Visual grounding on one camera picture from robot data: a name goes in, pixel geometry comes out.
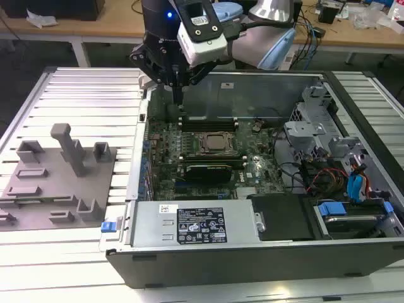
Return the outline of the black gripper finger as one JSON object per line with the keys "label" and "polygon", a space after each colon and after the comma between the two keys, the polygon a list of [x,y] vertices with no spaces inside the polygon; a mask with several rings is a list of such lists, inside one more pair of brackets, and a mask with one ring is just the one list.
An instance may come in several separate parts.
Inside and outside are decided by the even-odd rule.
{"label": "black gripper finger", "polygon": [[179,105],[177,77],[165,46],[150,49],[145,45],[140,45],[133,49],[129,58],[137,68],[140,68],[156,84],[168,86],[172,92],[173,103]]}
{"label": "black gripper finger", "polygon": [[198,84],[205,76],[207,76],[218,62],[211,61],[191,67],[186,61],[180,63],[177,74],[177,104],[182,105],[184,93],[183,89],[190,85]]}

